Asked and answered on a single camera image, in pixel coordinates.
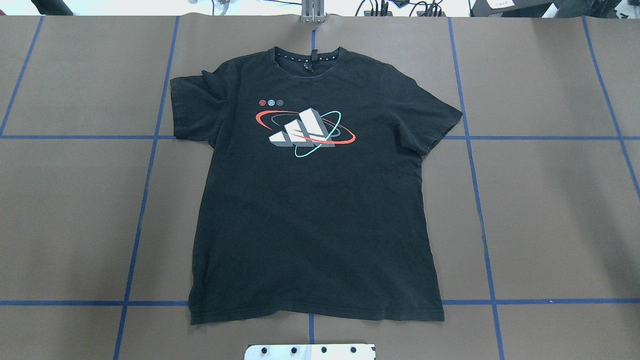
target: graphic print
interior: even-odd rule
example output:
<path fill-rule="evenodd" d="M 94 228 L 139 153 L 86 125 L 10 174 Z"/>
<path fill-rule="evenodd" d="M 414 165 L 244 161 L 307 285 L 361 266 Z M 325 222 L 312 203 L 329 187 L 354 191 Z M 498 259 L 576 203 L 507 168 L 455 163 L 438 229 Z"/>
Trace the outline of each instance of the graphic print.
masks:
<path fill-rule="evenodd" d="M 327 120 L 325 117 L 332 115 L 337 119 Z M 340 125 L 342 114 L 339 111 L 329 111 L 320 115 L 315 109 L 309 108 L 303 112 L 286 110 L 266 110 L 255 116 L 257 122 L 269 130 L 273 128 L 264 123 L 264 119 L 269 119 L 271 124 L 284 130 L 278 131 L 269 136 L 269 141 L 278 147 L 295 147 L 294 154 L 298 158 L 304 158 L 318 150 L 320 147 L 335 147 L 336 145 L 346 145 L 356 140 L 356 136 L 351 130 Z M 345 140 L 334 140 L 334 138 L 345 138 Z M 298 153 L 298 147 L 311 148 L 303 154 Z"/>

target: black t-shirt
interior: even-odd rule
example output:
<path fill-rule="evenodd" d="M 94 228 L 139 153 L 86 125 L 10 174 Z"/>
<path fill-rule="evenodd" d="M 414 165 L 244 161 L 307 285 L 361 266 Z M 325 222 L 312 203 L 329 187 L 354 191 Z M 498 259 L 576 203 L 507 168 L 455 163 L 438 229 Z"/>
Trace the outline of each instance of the black t-shirt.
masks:
<path fill-rule="evenodd" d="M 421 165 L 460 111 L 342 47 L 318 61 L 274 47 L 174 78 L 171 95 L 175 136 L 215 149 L 191 324 L 444 320 Z"/>

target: shirt's right sleeve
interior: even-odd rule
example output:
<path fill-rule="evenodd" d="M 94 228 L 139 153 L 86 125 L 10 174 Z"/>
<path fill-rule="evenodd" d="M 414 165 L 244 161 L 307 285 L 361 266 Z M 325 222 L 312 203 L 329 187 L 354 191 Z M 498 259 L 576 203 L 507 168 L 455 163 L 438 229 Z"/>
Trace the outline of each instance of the shirt's right sleeve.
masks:
<path fill-rule="evenodd" d="M 221 66 L 199 76 L 171 79 L 173 135 L 178 139 L 206 141 L 214 146 L 227 116 L 230 74 Z"/>

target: neckline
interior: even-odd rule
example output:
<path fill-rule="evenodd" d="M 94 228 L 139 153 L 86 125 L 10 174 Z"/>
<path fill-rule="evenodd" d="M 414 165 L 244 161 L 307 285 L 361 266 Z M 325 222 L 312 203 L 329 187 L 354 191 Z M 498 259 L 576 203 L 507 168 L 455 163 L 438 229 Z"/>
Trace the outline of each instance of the neckline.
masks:
<path fill-rule="evenodd" d="M 278 62 L 276 61 L 276 56 L 282 57 L 282 58 L 286 58 L 286 59 L 292 59 L 290 61 L 292 62 L 300 62 L 303 63 L 305 61 L 311 61 L 311 56 L 310 55 L 300 55 L 300 54 L 296 54 L 296 53 L 292 53 L 290 51 L 286 51 L 283 50 L 277 46 L 272 47 L 271 49 L 269 49 L 268 54 L 269 54 L 269 62 L 273 64 L 274 67 L 276 67 L 276 70 L 283 76 L 285 76 L 287 79 L 293 80 L 293 81 L 299 81 L 301 83 L 311 83 L 311 82 L 315 82 L 315 81 L 320 81 L 324 78 L 327 78 L 328 76 L 331 76 L 332 74 L 336 73 L 337 69 L 339 68 L 339 65 L 341 65 L 344 62 L 344 58 L 346 57 L 346 53 L 347 51 L 345 50 L 345 48 L 343 47 L 338 47 L 336 50 L 330 52 L 330 53 L 322 53 L 322 54 L 318 54 L 318 61 L 329 61 L 329 60 L 335 60 L 335 62 L 333 63 L 333 65 L 325 70 L 322 74 L 318 74 L 315 76 L 297 76 L 294 74 L 291 74 L 290 72 L 286 71 L 285 69 L 283 69 L 280 64 L 278 64 Z"/>

